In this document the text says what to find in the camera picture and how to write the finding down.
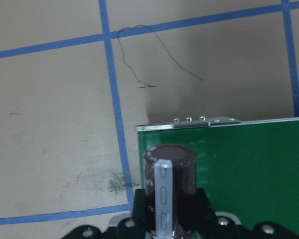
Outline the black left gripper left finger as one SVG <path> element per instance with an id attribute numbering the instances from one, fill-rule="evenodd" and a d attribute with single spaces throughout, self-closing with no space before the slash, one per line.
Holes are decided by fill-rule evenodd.
<path id="1" fill-rule="evenodd" d="M 145 189 L 136 189 L 133 203 L 133 210 L 130 217 L 122 219 L 117 226 L 118 239 L 146 239 L 147 197 Z"/>

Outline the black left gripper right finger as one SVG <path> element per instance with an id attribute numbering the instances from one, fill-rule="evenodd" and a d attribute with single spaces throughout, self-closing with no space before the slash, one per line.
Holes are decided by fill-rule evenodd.
<path id="1" fill-rule="evenodd" d="M 192 209 L 191 223 L 193 239 L 210 239 L 213 223 L 216 218 L 215 211 L 202 188 L 196 189 L 194 208 Z"/>

